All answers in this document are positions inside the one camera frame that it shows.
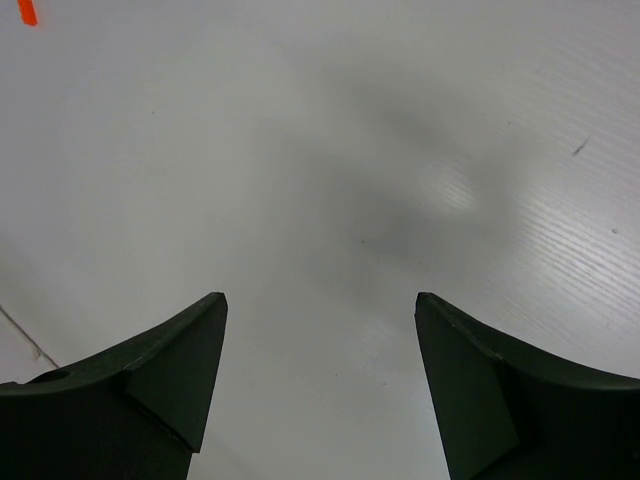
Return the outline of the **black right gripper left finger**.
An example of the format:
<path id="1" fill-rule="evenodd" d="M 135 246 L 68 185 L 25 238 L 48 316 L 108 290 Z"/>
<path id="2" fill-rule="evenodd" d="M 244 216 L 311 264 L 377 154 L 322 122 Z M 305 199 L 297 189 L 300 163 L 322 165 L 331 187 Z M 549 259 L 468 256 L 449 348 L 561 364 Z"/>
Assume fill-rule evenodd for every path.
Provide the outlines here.
<path id="1" fill-rule="evenodd" d="M 201 450 L 228 313 L 210 293 L 169 320 L 1 386 L 4 479 L 184 479 Z"/>

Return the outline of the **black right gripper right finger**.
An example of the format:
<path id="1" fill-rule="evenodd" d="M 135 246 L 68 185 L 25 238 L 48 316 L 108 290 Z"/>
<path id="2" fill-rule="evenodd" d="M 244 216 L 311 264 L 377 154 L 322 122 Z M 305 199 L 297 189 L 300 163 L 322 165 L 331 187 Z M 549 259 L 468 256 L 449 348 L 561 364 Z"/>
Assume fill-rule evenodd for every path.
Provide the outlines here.
<path id="1" fill-rule="evenodd" d="M 636 479 L 639 382 L 541 350 L 433 293 L 417 337 L 453 479 Z"/>

